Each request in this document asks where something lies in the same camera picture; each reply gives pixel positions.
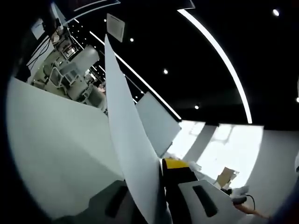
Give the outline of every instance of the linear light strip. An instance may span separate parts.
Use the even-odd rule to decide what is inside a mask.
[[[118,2],[116,2],[116,3],[112,3],[112,4],[109,4],[109,5],[105,5],[105,6],[100,6],[100,7],[97,7],[97,8],[93,8],[93,9],[87,11],[87,12],[84,12],[84,13],[82,13],[82,14],[80,14],[80,15],[75,16],[74,18],[72,18],[72,19],[68,20],[67,22],[65,22],[63,25],[65,25],[65,24],[67,24],[67,23],[69,23],[69,22],[71,22],[71,21],[73,21],[73,20],[75,20],[75,19],[77,19],[77,18],[79,18],[79,17],[85,15],[85,14],[88,14],[88,13],[91,13],[91,12],[93,12],[93,11],[95,11],[95,10],[98,10],[98,9],[100,9],[100,8],[105,8],[105,7],[113,6],[113,5],[117,5],[117,4],[120,4],[120,2],[118,1]]]
[[[250,109],[249,109],[248,101],[247,101],[246,96],[245,96],[244,89],[241,85],[240,79],[239,79],[232,63],[230,62],[228,56],[225,54],[222,47],[215,40],[215,38],[210,34],[210,32],[197,19],[195,19],[190,13],[188,13],[184,9],[179,9],[178,12],[181,13],[187,20],[189,20],[206,37],[206,39],[211,43],[211,45],[215,48],[215,50],[217,51],[219,56],[222,58],[222,60],[225,63],[226,67],[228,68],[231,76],[233,77],[235,85],[237,86],[237,89],[238,89],[239,94],[241,96],[241,100],[242,100],[243,105],[244,105],[247,121],[248,121],[249,124],[252,124]]]
[[[128,76],[126,76],[126,78],[140,91],[140,92],[142,92],[142,90],[135,84],[135,83],[133,83],[133,81],[128,77]]]
[[[81,44],[79,44],[79,42],[75,39],[75,37],[73,37],[72,35],[71,35],[71,37],[74,39],[74,41],[82,48],[82,49],[84,49],[82,46],[81,46]]]
[[[94,5],[94,4],[103,2],[103,1],[107,1],[107,0],[101,0],[101,1],[96,1],[96,2],[89,3],[89,4],[87,4],[87,5],[84,5],[84,6],[81,6],[81,7],[79,7],[79,8],[76,8],[76,9],[74,10],[74,12],[76,12],[76,11],[78,11],[78,10],[80,10],[80,9],[83,9],[83,8],[85,8],[85,7],[88,7],[88,6],[91,6],[91,5]]]
[[[102,69],[102,71],[103,71],[103,72],[105,72],[105,73],[106,73],[106,71],[105,71],[105,70],[104,70],[104,69],[103,69],[103,68],[102,68],[100,65],[99,65],[99,67],[100,67],[100,69]]]
[[[98,38],[92,31],[89,31],[89,33],[92,35],[92,36],[94,36],[99,42],[101,42],[103,45],[105,45],[105,43],[100,39],[100,38]],[[114,54],[115,54],[115,56],[134,74],[134,75],[136,75],[139,79],[140,79],[140,81],[142,81],[143,82],[143,84],[145,84],[150,90],[151,90],[151,92],[153,93],[153,94],[155,94],[155,96],[156,97],[158,97],[161,101],[162,101],[162,103],[164,103],[165,104],[165,106],[171,111],[171,112],[173,112],[173,114],[178,118],[178,119],[182,119],[171,107],[170,107],[170,105],[143,79],[143,78],[141,78],[141,76],[140,75],[138,75],[137,74],[137,72],[135,72],[134,71],[134,69],[132,69],[118,54],[116,54],[115,52],[114,52]]]

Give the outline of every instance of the recessed spotlight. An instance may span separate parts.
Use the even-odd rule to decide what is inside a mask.
[[[274,14],[275,16],[279,16],[279,11],[278,11],[277,9],[273,9],[273,14]]]

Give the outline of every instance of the white sheet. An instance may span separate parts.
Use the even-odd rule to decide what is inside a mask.
[[[105,68],[110,131],[120,166],[139,211],[149,224],[157,223],[156,211],[163,210],[158,203],[162,200],[158,197],[160,162],[146,136],[107,36]]]

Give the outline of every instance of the cable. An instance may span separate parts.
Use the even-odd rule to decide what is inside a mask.
[[[251,198],[252,198],[252,201],[253,201],[253,210],[255,210],[255,209],[256,209],[256,202],[255,202],[255,200],[254,200],[253,196],[251,196],[251,195],[246,195],[246,196],[248,196],[248,197],[251,197]]]
[[[29,64],[28,66],[30,66],[30,65],[33,63],[33,65],[31,66],[31,69],[32,69],[33,66],[35,65],[37,59],[38,59],[42,54],[44,54],[44,53],[48,50],[48,48],[49,48],[49,46],[50,46],[50,42],[51,42],[51,39],[49,40],[48,45],[44,46],[44,48],[41,50],[41,52],[39,53],[39,55],[38,55],[35,59],[33,59],[32,62],[30,62],[30,64]]]
[[[46,43],[46,41],[49,39],[50,37],[47,36],[44,41],[39,45],[38,48],[36,48],[36,50],[32,53],[31,57],[43,46],[44,43]]]

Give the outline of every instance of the curved led light strip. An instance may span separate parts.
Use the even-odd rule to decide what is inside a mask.
[[[97,39],[99,42],[101,42],[101,44],[103,44],[103,45],[105,45],[105,43],[100,39],[100,38],[98,38],[92,31],[89,31],[89,33],[92,35],[92,36],[94,36],[94,38],[95,39]],[[171,112],[173,112],[173,114],[178,118],[178,119],[182,119],[171,107],[170,107],[170,105],[143,79],[143,78],[141,78],[140,77],[140,75],[138,75],[137,74],[137,72],[135,72],[134,71],[134,69],[132,69],[118,54],[116,54],[115,52],[114,52],[114,54],[115,54],[115,56],[134,74],[134,75],[136,75],[139,79],[140,79],[140,81],[142,81],[143,82],[143,84],[145,84],[148,88],[149,88],[149,90],[153,93],[153,94],[155,94],[155,96],[156,97],[158,97],[159,98],[159,100],[161,100],[162,101],[162,103],[164,103],[165,104],[165,106],[171,111]]]
[[[190,13],[188,13],[184,9],[179,9],[178,12],[181,13],[187,20],[189,20],[206,37],[206,39],[211,43],[211,45],[215,48],[217,53],[222,58],[222,60],[225,63],[226,67],[228,68],[231,76],[233,77],[235,85],[237,86],[237,89],[238,89],[239,94],[241,96],[241,100],[242,100],[243,105],[244,105],[244,109],[245,109],[245,113],[246,113],[246,116],[247,116],[248,124],[252,124],[250,109],[249,109],[249,105],[248,105],[248,102],[247,102],[247,99],[246,99],[246,96],[245,96],[244,89],[241,85],[240,79],[239,79],[232,63],[230,62],[228,56],[224,53],[223,49],[221,48],[219,43],[215,40],[215,38],[209,33],[209,31],[197,19],[195,19]]]

